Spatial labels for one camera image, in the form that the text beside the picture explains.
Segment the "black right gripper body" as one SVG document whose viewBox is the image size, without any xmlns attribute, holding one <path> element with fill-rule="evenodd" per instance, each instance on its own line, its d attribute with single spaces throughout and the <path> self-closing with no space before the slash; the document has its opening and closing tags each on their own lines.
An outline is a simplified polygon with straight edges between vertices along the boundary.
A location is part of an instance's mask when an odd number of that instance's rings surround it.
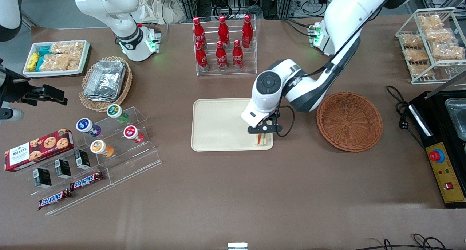
<svg viewBox="0 0 466 250">
<path fill-rule="evenodd" d="M 32 86 L 30 78 L 10 69 L 1 69 L 0 103 L 22 103 L 22 97 L 29 93 Z"/>
</svg>

